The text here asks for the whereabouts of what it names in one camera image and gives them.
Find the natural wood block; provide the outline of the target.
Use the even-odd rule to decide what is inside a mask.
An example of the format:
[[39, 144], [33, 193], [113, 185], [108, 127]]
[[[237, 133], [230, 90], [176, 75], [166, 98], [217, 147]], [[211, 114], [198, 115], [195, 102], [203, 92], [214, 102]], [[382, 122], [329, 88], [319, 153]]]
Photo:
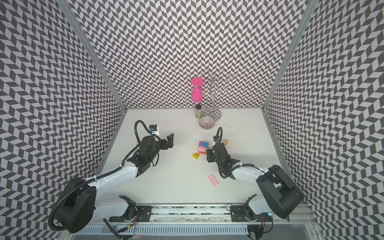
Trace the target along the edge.
[[229, 142], [229, 141], [228, 141], [227, 139], [223, 139], [223, 144], [224, 144], [225, 147], [227, 147], [228, 142]]

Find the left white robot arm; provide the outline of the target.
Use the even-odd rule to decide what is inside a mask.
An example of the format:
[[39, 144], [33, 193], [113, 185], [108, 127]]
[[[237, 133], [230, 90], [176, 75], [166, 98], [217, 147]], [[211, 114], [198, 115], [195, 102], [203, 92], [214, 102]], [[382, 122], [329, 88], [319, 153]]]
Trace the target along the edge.
[[154, 158], [161, 150], [174, 146], [174, 134], [157, 140], [156, 136], [146, 136], [137, 145], [135, 154], [124, 159], [122, 164], [107, 173], [88, 179], [70, 180], [59, 200], [55, 203], [48, 219], [51, 230], [77, 233], [88, 223], [110, 217], [123, 217], [133, 220], [138, 210], [136, 202], [126, 195], [114, 199], [100, 198], [116, 186], [142, 175], [154, 167]]

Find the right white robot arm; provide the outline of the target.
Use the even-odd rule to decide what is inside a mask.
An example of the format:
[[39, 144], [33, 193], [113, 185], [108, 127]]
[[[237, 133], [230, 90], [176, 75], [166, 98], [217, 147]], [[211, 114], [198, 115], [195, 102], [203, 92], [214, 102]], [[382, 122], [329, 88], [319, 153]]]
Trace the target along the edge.
[[206, 150], [206, 155], [209, 163], [217, 164], [221, 178], [245, 181], [259, 187], [261, 195], [254, 194], [243, 204], [249, 221], [255, 221], [262, 214], [275, 214], [288, 221], [304, 199], [298, 185], [278, 165], [263, 169], [243, 164], [228, 154], [223, 143]]

